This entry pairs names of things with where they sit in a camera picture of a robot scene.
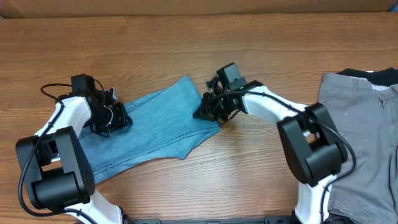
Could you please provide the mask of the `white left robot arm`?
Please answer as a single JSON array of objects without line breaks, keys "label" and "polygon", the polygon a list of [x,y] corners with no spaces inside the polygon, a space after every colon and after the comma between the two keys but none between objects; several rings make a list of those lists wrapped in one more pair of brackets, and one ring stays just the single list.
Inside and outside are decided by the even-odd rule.
[{"label": "white left robot arm", "polygon": [[55,111],[47,124],[16,143],[22,209],[34,217],[67,214],[82,223],[131,223],[121,207],[96,190],[93,170],[78,140],[85,126],[109,136],[131,125],[115,89],[77,87],[53,100]]}]

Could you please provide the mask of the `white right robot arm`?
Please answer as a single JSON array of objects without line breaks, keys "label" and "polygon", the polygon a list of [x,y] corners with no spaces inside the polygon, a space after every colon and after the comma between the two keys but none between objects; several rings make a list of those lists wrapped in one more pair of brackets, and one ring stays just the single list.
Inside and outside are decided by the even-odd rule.
[{"label": "white right robot arm", "polygon": [[331,185],[348,152],[326,107],[291,102],[258,81],[213,79],[206,85],[194,118],[226,122],[241,111],[276,127],[288,167],[299,182],[291,223],[328,223]]}]

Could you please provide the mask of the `light blue denim jeans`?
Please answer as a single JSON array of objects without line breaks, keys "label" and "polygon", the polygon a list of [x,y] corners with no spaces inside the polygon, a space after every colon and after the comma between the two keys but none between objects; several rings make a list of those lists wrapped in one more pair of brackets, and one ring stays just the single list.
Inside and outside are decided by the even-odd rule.
[{"label": "light blue denim jeans", "polygon": [[126,103],[132,126],[112,132],[108,138],[83,128],[79,140],[95,182],[153,159],[186,158],[192,149],[221,130],[216,121],[193,117],[200,103],[198,90],[184,76],[169,88]]}]

